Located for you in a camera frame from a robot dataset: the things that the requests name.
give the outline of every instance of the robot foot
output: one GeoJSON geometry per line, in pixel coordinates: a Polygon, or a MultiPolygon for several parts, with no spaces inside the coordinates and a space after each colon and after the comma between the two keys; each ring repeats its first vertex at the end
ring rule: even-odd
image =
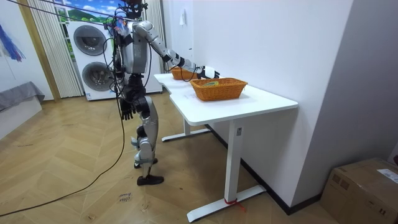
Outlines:
{"type": "Polygon", "coordinates": [[[158,177],[154,175],[148,175],[147,178],[143,178],[142,176],[138,177],[137,179],[137,185],[142,186],[142,185],[156,185],[156,184],[161,184],[163,183],[164,178],[163,177],[158,177]]]}
{"type": "MultiPolygon", "coordinates": [[[[156,164],[157,162],[158,162],[158,160],[157,160],[157,158],[155,158],[154,159],[154,163],[152,163],[152,164],[156,164]]],[[[135,169],[141,168],[141,165],[140,164],[138,164],[138,165],[134,164],[134,168],[135,169]]]]}

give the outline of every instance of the herringbone floor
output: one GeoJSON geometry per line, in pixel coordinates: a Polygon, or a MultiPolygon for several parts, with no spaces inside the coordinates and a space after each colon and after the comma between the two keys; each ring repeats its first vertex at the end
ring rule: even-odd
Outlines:
{"type": "MultiPolygon", "coordinates": [[[[0,223],[188,223],[189,210],[223,198],[226,150],[211,134],[178,141],[161,137],[182,132],[182,118],[169,95],[152,95],[159,120],[152,173],[161,185],[138,187],[129,144],[139,118],[124,122],[126,147],[119,163],[89,189],[40,208],[0,218],[0,223]]],[[[43,110],[0,140],[0,214],[37,205],[89,184],[117,158],[121,125],[114,100],[84,97],[46,103],[43,110]]],[[[239,190],[256,185],[241,168],[239,190]]],[[[262,194],[197,223],[336,223],[319,206],[287,216],[262,194]]]]}

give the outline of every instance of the label on desk leg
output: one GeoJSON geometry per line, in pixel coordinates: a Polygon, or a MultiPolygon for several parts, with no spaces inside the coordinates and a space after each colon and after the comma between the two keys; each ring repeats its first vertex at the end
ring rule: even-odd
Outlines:
{"type": "Polygon", "coordinates": [[[242,135],[242,128],[238,128],[236,130],[236,136],[241,136],[242,135]]]}

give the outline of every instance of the striped curtain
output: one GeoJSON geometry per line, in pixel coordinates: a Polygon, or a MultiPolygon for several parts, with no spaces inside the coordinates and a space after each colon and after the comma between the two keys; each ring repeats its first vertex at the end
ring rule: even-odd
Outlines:
{"type": "MultiPolygon", "coordinates": [[[[52,3],[38,0],[28,0],[28,3],[32,7],[55,13],[52,3]]],[[[61,98],[82,96],[83,89],[78,81],[78,74],[70,58],[57,16],[35,9],[30,10],[61,98]]]]}
{"type": "MultiPolygon", "coordinates": [[[[143,19],[151,22],[154,25],[156,31],[159,33],[160,38],[163,41],[165,41],[161,0],[143,0],[143,2],[148,3],[148,9],[147,10],[144,9],[142,13],[143,19]]],[[[161,58],[159,59],[159,67],[160,67],[160,72],[165,73],[163,69],[163,60],[161,58]]]]}

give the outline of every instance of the orange basket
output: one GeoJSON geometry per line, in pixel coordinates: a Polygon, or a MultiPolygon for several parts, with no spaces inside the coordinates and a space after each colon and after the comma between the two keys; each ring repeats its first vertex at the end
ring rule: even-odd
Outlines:
{"type": "Polygon", "coordinates": [[[205,80],[191,80],[197,97],[203,101],[230,100],[241,96],[247,82],[235,78],[211,78],[205,80]],[[218,81],[218,85],[203,86],[206,83],[218,81]]]}
{"type": "MultiPolygon", "coordinates": [[[[183,68],[180,68],[180,67],[172,68],[172,74],[173,74],[173,78],[175,80],[182,80],[182,79],[189,80],[192,77],[192,72],[189,72],[189,71],[187,71],[187,70],[185,70],[183,68]]],[[[197,79],[197,78],[198,78],[197,74],[194,73],[192,79],[197,79]]]]}

